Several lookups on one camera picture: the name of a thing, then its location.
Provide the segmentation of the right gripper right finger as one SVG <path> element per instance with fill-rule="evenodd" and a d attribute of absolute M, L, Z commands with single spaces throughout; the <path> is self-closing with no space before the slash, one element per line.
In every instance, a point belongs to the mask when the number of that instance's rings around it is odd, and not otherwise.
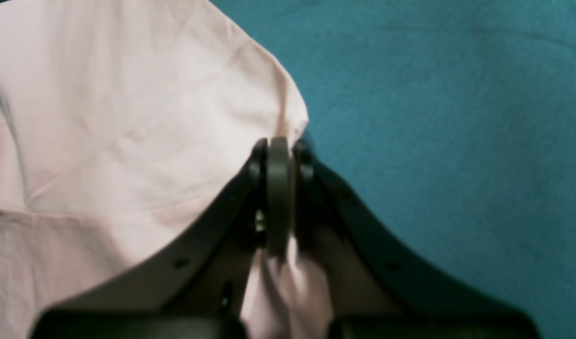
<path fill-rule="evenodd" d="M 328 339 L 537 339 L 522 311 L 439 270 L 394 236 L 306 141 L 295 160 L 299 249 L 327 278 Z"/>

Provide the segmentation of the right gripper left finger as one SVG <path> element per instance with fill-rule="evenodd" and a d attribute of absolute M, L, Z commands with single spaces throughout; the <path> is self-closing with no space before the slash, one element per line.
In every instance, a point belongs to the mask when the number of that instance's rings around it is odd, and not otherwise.
<path fill-rule="evenodd" d="M 240 310 L 259 248 L 283 256 L 291 223 L 284 137 L 252 153 L 196 221 L 118 277 L 43 313 L 32 339 L 245 339 Z"/>

